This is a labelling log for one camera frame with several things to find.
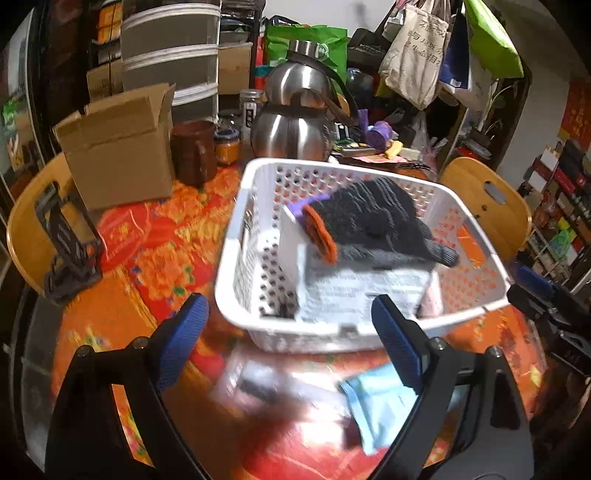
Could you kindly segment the beige canvas tote bag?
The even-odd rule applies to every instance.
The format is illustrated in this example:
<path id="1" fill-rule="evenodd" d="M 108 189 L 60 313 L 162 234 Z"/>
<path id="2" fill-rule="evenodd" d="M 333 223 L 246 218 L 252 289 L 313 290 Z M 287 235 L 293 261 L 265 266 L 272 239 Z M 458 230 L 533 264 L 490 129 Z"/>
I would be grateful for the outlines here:
<path id="1" fill-rule="evenodd" d="M 405 1 L 394 9 L 399 29 L 379 73 L 386 86 L 425 110 L 438 93 L 438 82 L 451 21 L 450 1 Z"/>

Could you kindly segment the clear plastic zip bag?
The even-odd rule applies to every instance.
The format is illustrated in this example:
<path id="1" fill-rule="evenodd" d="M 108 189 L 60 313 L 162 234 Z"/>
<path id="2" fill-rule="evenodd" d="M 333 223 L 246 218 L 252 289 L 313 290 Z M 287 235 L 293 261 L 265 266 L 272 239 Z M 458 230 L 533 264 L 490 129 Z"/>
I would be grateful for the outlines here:
<path id="1" fill-rule="evenodd" d="M 226 360 L 211 400 L 235 415 L 346 424 L 352 414 L 341 379 L 315 359 L 238 347 Z"/>

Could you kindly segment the stainless steel kettle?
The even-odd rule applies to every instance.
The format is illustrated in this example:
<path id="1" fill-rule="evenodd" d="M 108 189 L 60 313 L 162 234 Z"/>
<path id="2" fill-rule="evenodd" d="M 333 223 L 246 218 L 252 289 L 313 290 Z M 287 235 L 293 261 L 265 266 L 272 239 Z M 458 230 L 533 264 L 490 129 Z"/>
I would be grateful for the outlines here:
<path id="1" fill-rule="evenodd" d="M 325 161 L 335 125 L 359 124 L 358 107 L 339 74 L 318 59 L 320 46 L 291 40 L 287 60 L 266 81 L 266 103 L 250 130 L 257 157 Z"/>

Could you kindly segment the white drawer tower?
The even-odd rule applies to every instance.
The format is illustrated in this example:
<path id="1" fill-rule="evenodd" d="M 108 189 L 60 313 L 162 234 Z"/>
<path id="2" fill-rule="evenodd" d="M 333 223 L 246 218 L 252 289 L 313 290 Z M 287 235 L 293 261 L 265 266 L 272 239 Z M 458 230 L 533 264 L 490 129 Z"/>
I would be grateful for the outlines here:
<path id="1" fill-rule="evenodd" d="M 220 32 L 218 1 L 125 1 L 123 89 L 172 85 L 174 122 L 216 121 Z"/>

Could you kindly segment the wooden chair left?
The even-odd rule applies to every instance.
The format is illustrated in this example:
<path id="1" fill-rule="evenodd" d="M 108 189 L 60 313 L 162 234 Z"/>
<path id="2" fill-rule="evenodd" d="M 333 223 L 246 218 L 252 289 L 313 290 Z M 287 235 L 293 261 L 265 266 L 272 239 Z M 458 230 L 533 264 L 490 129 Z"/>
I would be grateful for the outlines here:
<path id="1" fill-rule="evenodd" d="M 7 227 L 11 259 L 27 284 L 46 299 L 48 298 L 44 293 L 44 276 L 49 270 L 56 250 L 42 229 L 34 206 L 37 197 L 53 180 L 59 183 L 61 196 L 73 194 L 74 191 L 78 193 L 64 154 L 59 154 L 49 161 L 28 183 L 11 210 Z M 82 215 L 77 213 L 73 206 L 66 206 L 63 213 L 82 241 L 92 238 Z"/>

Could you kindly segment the dark brown mug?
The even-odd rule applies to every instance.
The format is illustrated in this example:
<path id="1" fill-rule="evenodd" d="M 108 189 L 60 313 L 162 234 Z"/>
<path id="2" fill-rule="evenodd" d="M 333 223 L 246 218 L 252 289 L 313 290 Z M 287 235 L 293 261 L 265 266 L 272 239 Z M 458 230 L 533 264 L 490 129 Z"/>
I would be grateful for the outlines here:
<path id="1" fill-rule="evenodd" d="M 216 175 L 214 122 L 194 120 L 176 124 L 170 136 L 176 178 L 185 185 L 200 187 Z"/>

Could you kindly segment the glass spice jar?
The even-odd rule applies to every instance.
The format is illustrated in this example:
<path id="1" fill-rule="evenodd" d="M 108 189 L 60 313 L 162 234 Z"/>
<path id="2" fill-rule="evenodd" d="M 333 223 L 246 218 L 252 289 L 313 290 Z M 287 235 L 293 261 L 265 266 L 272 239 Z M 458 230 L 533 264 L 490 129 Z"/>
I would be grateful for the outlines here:
<path id="1" fill-rule="evenodd" d="M 247 137 L 252 130 L 252 123 L 256 119 L 259 108 L 264 103 L 264 91 L 260 89 L 243 89 L 239 94 L 242 108 L 242 136 Z"/>

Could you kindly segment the brown cardboard box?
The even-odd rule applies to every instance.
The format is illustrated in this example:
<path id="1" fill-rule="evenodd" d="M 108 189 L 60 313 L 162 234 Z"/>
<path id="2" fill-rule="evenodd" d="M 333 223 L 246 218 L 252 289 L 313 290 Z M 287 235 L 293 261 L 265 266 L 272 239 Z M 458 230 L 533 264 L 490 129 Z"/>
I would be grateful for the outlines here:
<path id="1" fill-rule="evenodd" d="M 171 196 L 174 88 L 161 83 L 113 95 L 53 127 L 87 209 Z"/>

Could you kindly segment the floral orange tablecloth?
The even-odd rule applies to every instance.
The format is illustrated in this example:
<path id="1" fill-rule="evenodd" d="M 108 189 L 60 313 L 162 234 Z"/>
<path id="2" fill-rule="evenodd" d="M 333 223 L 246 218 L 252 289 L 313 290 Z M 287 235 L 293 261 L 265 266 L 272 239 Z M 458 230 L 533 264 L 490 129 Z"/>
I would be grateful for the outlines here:
<path id="1" fill-rule="evenodd" d="M 65 307 L 51 372 L 57 399 L 75 350 L 123 348 L 149 336 L 188 294 L 204 294 L 211 317 L 176 384 L 164 392 L 165 405 L 187 445 L 214 479 L 366 479 L 383 452 L 366 456 L 345 447 L 339 422 L 247 417 L 209 397 L 229 356 L 238 347 L 263 359 L 287 360 L 297 372 L 336 380 L 378 367 L 386 353 L 363 351 L 280 358 L 254 347 L 245 330 L 230 326 L 213 299 L 223 234 L 238 193 L 238 167 L 219 168 L 204 187 L 176 182 L 172 197 L 117 207 L 102 214 L 98 233 L 105 243 L 102 279 Z M 504 349 L 528 416 L 536 408 L 543 354 L 534 345 L 523 315 L 513 307 L 489 312 L 446 337 L 453 346 L 484 352 Z"/>

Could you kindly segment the light blue packet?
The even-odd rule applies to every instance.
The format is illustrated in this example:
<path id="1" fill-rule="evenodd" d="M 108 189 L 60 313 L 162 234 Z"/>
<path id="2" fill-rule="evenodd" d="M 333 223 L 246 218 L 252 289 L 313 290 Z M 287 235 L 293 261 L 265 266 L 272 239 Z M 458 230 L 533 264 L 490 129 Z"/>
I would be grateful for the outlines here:
<path id="1" fill-rule="evenodd" d="M 358 426 L 363 453 L 375 455 L 396 440 L 418 395 L 403 384 L 392 363 L 339 383 Z"/>

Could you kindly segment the shelf with boxes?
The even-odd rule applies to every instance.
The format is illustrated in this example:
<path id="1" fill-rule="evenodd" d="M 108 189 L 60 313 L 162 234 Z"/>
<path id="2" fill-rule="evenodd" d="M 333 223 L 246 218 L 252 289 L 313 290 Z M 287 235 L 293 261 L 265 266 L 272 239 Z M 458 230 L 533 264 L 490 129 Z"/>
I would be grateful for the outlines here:
<path id="1" fill-rule="evenodd" d="M 518 192 L 532 213 L 518 261 L 575 294 L 590 286 L 590 156 L 571 139 L 547 147 Z"/>

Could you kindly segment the lime green hanging bag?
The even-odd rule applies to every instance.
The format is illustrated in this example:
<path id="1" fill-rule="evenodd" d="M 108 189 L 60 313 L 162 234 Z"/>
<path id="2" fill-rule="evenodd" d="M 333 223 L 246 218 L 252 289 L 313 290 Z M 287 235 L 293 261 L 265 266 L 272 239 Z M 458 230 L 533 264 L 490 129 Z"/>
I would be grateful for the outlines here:
<path id="1" fill-rule="evenodd" d="M 464 2 L 470 47 L 495 79 L 524 77 L 520 55 L 504 26 L 481 0 Z"/>

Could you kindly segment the small orange jar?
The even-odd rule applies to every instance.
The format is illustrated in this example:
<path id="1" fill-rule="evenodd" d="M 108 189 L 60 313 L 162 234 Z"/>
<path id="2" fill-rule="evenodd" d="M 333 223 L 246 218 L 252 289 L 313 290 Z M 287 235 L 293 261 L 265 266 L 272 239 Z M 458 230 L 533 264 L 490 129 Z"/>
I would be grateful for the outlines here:
<path id="1" fill-rule="evenodd" d="M 242 139 L 235 128 L 217 129 L 214 131 L 215 155 L 217 163 L 231 165 L 238 162 L 242 155 Z"/>

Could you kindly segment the white printed foil packet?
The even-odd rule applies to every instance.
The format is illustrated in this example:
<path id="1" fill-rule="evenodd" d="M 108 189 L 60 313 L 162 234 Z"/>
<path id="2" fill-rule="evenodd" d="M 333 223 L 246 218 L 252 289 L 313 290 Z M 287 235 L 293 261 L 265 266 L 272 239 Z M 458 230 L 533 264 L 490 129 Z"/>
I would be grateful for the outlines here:
<path id="1" fill-rule="evenodd" d="M 370 307 L 387 295 L 414 319 L 431 283 L 435 264 L 409 260 L 398 264 L 342 261 L 329 264 L 312 245 L 297 248 L 297 310 L 307 323 L 358 325 L 370 321 Z"/>

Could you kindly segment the purple plastic scoop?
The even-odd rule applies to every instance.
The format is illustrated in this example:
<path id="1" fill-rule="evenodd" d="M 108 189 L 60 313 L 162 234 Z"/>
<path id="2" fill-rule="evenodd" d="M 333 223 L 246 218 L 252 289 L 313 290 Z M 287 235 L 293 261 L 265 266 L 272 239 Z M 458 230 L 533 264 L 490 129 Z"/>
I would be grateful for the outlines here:
<path id="1" fill-rule="evenodd" d="M 394 130 L 386 121 L 377 121 L 374 125 L 369 123 L 369 111 L 360 109 L 359 127 L 363 134 L 363 140 L 377 152 L 385 152 L 393 141 Z"/>

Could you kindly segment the wooden chair right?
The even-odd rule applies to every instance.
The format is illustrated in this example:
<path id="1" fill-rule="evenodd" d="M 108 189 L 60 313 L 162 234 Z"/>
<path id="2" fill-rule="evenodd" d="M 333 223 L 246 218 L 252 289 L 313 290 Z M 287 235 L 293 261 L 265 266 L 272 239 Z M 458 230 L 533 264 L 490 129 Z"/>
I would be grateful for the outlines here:
<path id="1" fill-rule="evenodd" d="M 470 157 L 452 160 L 440 182 L 461 198 L 499 257 L 512 262 L 532 230 L 525 199 L 495 171 Z"/>

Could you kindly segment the black phone stand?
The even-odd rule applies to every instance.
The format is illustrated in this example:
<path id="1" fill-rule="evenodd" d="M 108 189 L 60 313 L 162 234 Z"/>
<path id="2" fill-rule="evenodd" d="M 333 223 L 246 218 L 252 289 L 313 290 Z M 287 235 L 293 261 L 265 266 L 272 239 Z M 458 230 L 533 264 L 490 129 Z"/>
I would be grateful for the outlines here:
<path id="1" fill-rule="evenodd" d="M 51 181 L 35 200 L 34 208 L 42 229 L 56 250 L 44 276 L 44 293 L 50 301 L 64 304 L 102 278 L 99 257 L 103 242 L 77 191 L 61 196 L 59 187 L 57 181 Z M 92 235 L 90 240 L 82 241 L 66 219 L 63 209 L 68 205 L 82 215 Z"/>

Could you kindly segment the black knit glove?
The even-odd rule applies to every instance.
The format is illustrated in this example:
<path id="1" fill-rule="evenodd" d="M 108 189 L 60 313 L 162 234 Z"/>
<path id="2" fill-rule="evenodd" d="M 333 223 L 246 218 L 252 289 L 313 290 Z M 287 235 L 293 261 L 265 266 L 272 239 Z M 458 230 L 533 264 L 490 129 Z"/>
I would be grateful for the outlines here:
<path id="1" fill-rule="evenodd" d="M 301 212 L 305 231 L 329 264 L 420 259 L 454 268 L 460 262 L 455 249 L 434 240 L 412 197 L 390 178 L 356 182 Z"/>

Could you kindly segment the wooden chair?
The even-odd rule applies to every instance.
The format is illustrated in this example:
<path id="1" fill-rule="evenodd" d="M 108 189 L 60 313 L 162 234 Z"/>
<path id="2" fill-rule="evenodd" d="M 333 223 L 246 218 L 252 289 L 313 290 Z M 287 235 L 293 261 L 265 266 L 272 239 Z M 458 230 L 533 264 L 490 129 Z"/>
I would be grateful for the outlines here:
<path id="1" fill-rule="evenodd" d="M 56 250 L 42 229 L 34 206 L 37 197 L 53 180 L 59 183 L 61 196 L 73 194 L 74 191 L 78 193 L 64 154 L 59 154 L 49 161 L 28 183 L 11 210 L 7 227 L 11 259 L 27 284 L 46 299 L 48 298 L 44 293 L 44 276 L 49 270 Z M 92 238 L 82 215 L 77 213 L 73 206 L 66 206 L 63 213 L 82 241 Z"/>
<path id="2" fill-rule="evenodd" d="M 532 230 L 525 199 L 495 171 L 470 157 L 452 160 L 440 182 L 461 198 L 499 257 L 512 262 Z"/>

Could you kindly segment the red wall scroll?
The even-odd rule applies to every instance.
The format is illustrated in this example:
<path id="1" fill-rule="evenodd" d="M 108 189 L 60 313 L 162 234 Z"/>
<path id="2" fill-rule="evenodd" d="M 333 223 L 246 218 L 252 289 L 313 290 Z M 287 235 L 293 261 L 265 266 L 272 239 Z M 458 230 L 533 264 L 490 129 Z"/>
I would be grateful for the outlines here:
<path id="1" fill-rule="evenodd" d="M 562 141 L 574 140 L 587 152 L 591 141 L 590 81 L 576 78 L 570 82 L 569 92 L 558 137 Z"/>

